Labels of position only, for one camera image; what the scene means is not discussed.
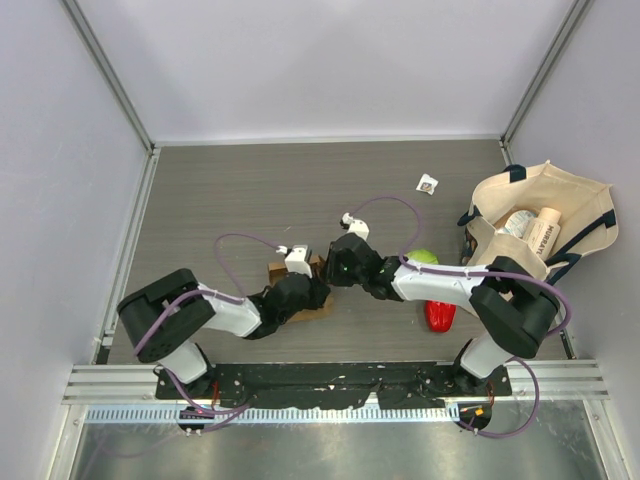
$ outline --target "green apple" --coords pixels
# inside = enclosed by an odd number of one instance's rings
[[[411,260],[415,260],[416,262],[438,265],[438,257],[424,248],[407,253],[407,257]]]

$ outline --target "canvas tote bag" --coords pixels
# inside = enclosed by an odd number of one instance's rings
[[[509,165],[476,187],[469,211],[458,221],[466,227],[462,265],[488,265],[504,255],[531,276],[555,284],[580,258],[607,248],[617,238],[610,188],[565,172],[550,161],[528,168]],[[543,207],[562,212],[560,234],[546,262],[523,240],[498,233],[494,226],[514,210],[538,214]]]

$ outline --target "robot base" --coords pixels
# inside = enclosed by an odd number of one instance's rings
[[[381,409],[431,408],[442,406],[448,397],[485,397],[488,382],[494,396],[512,393],[504,366],[487,382],[464,388],[455,382],[456,373],[454,365],[439,362],[217,364],[208,376],[211,383],[196,398],[211,402],[216,381],[222,407],[248,403],[266,409],[359,408],[371,393],[377,395]],[[158,382],[156,397],[180,399],[164,379]]]

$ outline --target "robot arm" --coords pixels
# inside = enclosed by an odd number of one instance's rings
[[[188,269],[177,270],[124,298],[118,314],[132,344],[138,345],[168,305],[188,292],[144,347],[142,363],[159,363],[184,384],[210,370],[210,365],[189,338],[201,328],[230,332],[254,340],[274,333],[297,312],[322,307],[330,292],[308,263],[308,247],[280,247],[287,275],[273,287],[247,298],[236,298],[208,289]]]
[[[488,271],[528,275],[516,262],[498,257],[491,265],[469,268],[414,260],[403,264],[397,256],[381,257],[368,245],[369,228],[362,220],[345,214],[341,225],[348,232],[329,248],[322,273],[328,284],[361,285],[379,300],[451,303],[478,315],[487,333],[468,342],[458,355],[459,383],[482,383],[513,356],[535,357],[558,312],[557,299],[526,282],[479,275]],[[430,272],[411,266],[428,267]]]

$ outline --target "white bottle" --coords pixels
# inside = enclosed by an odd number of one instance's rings
[[[527,231],[524,233],[522,240],[527,242],[529,248],[542,260],[546,260],[551,253],[553,244],[560,233],[560,213],[553,208],[543,208],[536,218],[529,221]]]

